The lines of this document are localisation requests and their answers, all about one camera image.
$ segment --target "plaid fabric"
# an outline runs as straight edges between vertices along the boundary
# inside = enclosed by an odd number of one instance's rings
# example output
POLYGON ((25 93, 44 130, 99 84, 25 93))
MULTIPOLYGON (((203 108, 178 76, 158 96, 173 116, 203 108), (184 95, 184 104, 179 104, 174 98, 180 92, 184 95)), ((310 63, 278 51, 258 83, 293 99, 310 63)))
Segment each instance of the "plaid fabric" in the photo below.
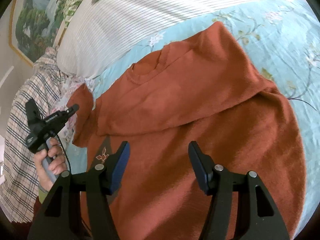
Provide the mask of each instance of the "plaid fabric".
POLYGON ((8 120, 5 149, 5 182, 0 186, 0 207, 10 221, 28 222, 33 218, 33 205, 38 195, 38 176, 33 154, 26 148, 29 134, 25 103, 32 97, 43 116, 60 98, 61 84, 67 76, 57 67, 57 52, 47 48, 38 59, 37 69, 17 92, 8 120))

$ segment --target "black cable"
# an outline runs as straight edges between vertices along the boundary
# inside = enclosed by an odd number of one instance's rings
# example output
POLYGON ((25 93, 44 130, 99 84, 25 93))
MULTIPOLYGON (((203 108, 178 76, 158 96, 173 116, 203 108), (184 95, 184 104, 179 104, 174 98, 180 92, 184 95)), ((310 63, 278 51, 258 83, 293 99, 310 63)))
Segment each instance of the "black cable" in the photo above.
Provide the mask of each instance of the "black cable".
POLYGON ((57 138, 58 138, 58 140, 59 140, 59 142, 60 142, 60 144, 61 144, 61 147, 62 147, 62 150, 63 150, 63 152, 64 152, 64 155, 65 155, 65 157, 66 157, 66 159, 67 159, 67 162, 68 162, 68 165, 69 165, 69 169, 70 169, 69 171, 70 171, 70 173, 72 174, 72 172, 71 172, 71 165, 70 165, 70 161, 69 161, 69 158, 68 158, 68 156, 67 156, 66 150, 65 150, 64 147, 63 147, 63 144, 62 144, 62 142, 61 142, 61 140, 60 140, 59 135, 56 134, 56 136, 57 136, 57 138))

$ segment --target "human hand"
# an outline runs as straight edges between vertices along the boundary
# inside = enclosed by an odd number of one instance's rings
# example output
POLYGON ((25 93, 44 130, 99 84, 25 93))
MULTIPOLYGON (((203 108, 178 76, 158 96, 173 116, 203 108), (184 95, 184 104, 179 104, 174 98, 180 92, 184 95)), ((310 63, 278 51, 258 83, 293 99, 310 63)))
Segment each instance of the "human hand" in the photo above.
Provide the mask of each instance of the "human hand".
MULTIPOLYGON (((58 145, 57 139, 51 138, 50 144, 52 145, 52 148, 48 151, 48 156, 56 156, 56 158, 50 163, 48 169, 52 171, 54 175, 59 175, 63 171, 67 170, 66 158, 62 154, 62 148, 58 145)), ((42 161, 46 158, 46 156, 47 150, 45 149, 41 152, 37 152, 34 155, 34 162, 41 187, 43 187, 43 189, 45 189, 46 191, 50 191, 50 189, 53 186, 53 183, 42 166, 42 161)))

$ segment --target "landscape painting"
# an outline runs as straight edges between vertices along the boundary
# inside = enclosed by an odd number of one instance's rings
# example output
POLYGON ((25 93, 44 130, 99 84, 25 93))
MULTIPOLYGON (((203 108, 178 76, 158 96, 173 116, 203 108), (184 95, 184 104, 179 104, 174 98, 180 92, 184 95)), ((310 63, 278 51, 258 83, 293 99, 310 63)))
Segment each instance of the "landscape painting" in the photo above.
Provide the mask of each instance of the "landscape painting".
POLYGON ((9 45, 30 65, 52 47, 66 0, 14 0, 9 45))

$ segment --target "black device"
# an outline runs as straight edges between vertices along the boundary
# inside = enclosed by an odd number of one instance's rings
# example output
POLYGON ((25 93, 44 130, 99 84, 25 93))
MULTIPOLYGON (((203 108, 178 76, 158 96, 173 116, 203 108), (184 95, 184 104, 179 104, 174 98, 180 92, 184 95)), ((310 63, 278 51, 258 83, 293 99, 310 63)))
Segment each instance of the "black device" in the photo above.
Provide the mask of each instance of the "black device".
MULTIPOLYGON (((188 154, 200 188, 212 195, 199 240, 225 240, 234 191, 239 193, 234 240, 289 240, 281 214, 256 172, 232 173, 203 154, 194 141, 189 144, 188 154)), ((104 164, 76 175, 63 172, 44 200, 28 240, 83 239, 80 191, 87 193, 93 239, 119 240, 106 195, 119 188, 129 155, 129 143, 122 142, 104 164)))
MULTIPOLYGON (((50 145, 47 141, 51 137, 55 137, 61 131, 69 118, 73 116, 78 109, 78 105, 73 105, 65 111, 57 111, 43 119, 36 102, 31 98, 26 103, 26 115, 30 129, 30 134, 26 138, 27 148, 32 153, 37 153, 43 149, 48 151, 50 145)), ((53 158, 47 156, 42 165, 49 178, 54 183, 58 178, 58 175, 54 175, 52 171, 48 170, 48 166, 52 161, 53 158)))

